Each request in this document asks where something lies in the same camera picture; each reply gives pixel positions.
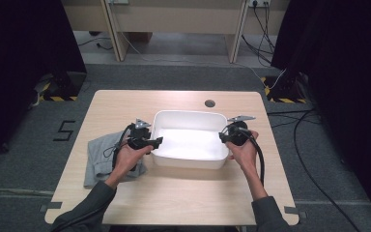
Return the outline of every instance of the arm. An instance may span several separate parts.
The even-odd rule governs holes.
[[[256,139],[258,133],[251,131]],[[291,231],[291,227],[284,220],[275,200],[268,196],[256,167],[257,151],[255,147],[247,140],[242,146],[236,146],[231,142],[226,143],[233,155],[231,160],[235,160],[241,167],[243,174],[248,182],[253,202],[251,203],[254,211],[255,220],[258,225],[258,231]]]
[[[50,231],[101,231],[104,212],[116,194],[116,188],[126,174],[153,146],[133,150],[124,145],[117,156],[116,165],[104,182],[98,182],[88,196],[73,210],[58,216]]]

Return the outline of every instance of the wall socket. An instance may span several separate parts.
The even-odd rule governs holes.
[[[257,1],[257,8],[269,7],[271,4],[271,0],[256,0],[256,1]],[[248,6],[253,8],[254,0],[249,0]]]

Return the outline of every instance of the white container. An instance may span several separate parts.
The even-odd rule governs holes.
[[[160,166],[185,168],[221,168],[228,157],[228,148],[218,133],[227,125],[222,114],[163,110],[156,114],[152,139],[163,136],[153,160]]]

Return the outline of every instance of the gray cloth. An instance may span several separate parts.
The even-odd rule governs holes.
[[[123,132],[110,133],[100,138],[89,141],[88,156],[84,187],[91,188],[99,181],[105,181],[112,171],[113,153]],[[143,160],[137,162],[134,171],[130,171],[125,181],[135,178],[146,172]]]

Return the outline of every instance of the person's right hand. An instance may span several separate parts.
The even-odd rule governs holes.
[[[250,131],[252,136],[257,139],[258,132],[251,130]],[[255,149],[254,145],[248,140],[242,145],[237,146],[232,142],[226,142],[225,145],[231,150],[232,156],[230,156],[231,160],[236,160],[236,162],[240,165],[242,169],[245,168],[256,168],[256,158],[257,158],[257,150]]]

